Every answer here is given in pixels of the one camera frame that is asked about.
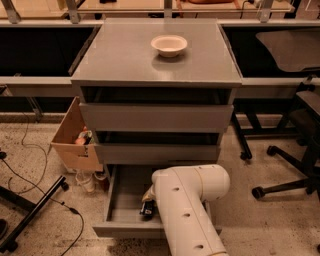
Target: white bowl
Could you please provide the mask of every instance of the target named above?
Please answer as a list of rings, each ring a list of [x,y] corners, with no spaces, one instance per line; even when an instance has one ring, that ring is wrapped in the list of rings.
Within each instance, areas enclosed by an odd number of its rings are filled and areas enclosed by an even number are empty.
[[[176,35],[157,36],[152,39],[151,46],[163,57],[175,57],[188,45],[186,39]]]

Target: small object in drawer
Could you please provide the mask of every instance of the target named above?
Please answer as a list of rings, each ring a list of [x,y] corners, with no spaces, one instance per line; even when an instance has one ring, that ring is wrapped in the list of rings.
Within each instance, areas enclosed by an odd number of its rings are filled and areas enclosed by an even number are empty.
[[[142,208],[140,210],[140,214],[145,217],[152,217],[154,213],[154,200],[145,201],[142,204]]]

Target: gray cabinet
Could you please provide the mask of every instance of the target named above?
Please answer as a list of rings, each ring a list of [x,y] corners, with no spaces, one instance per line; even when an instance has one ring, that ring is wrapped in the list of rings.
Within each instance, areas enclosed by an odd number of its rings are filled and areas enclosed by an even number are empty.
[[[188,41],[174,58],[150,42]],[[115,166],[98,236],[162,238],[139,211],[159,166],[214,163],[241,78],[216,20],[107,19],[72,77],[100,163]]]

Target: cabinet top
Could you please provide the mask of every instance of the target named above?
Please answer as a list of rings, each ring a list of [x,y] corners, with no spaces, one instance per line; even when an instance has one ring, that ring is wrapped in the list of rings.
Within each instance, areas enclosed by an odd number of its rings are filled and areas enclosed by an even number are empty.
[[[159,35],[179,35],[188,47],[164,58],[151,47]],[[216,19],[106,19],[72,81],[88,85],[237,87],[241,78]]]

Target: speckled floor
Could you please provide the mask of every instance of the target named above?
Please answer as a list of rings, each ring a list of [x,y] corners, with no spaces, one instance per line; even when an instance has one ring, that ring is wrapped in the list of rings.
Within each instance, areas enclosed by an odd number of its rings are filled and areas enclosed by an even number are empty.
[[[34,123],[32,115],[24,145],[21,144],[27,128],[23,114],[0,115],[0,147],[7,153],[6,162],[21,176],[37,183],[45,166],[45,154],[61,121],[61,116],[45,115],[40,123]],[[301,177],[279,157],[266,154],[269,144],[278,145],[301,157],[303,147],[294,139],[249,140],[253,158],[243,161],[234,129],[230,126],[222,141],[218,164],[230,174],[231,189],[220,201],[212,203],[213,222],[222,227],[220,235],[230,256],[301,256],[319,255],[320,243],[319,202],[316,194],[308,196],[304,190],[268,195],[256,201],[251,189],[257,185],[273,185]],[[32,186],[14,175],[0,162],[0,185],[13,191],[24,191]],[[165,240],[98,238],[92,225],[103,221],[105,192],[96,184],[93,194],[85,193],[76,184],[74,174],[68,173],[57,153],[51,149],[47,167],[39,186],[47,190],[63,175],[70,189],[59,190],[54,198],[77,209],[84,218],[84,231],[79,241],[65,255],[170,255]],[[37,189],[22,194],[36,202],[42,196]],[[0,199],[0,218],[9,223],[9,232],[23,218],[25,212]],[[16,239],[18,248],[3,255],[61,255],[81,229],[81,219],[67,208],[49,202]]]

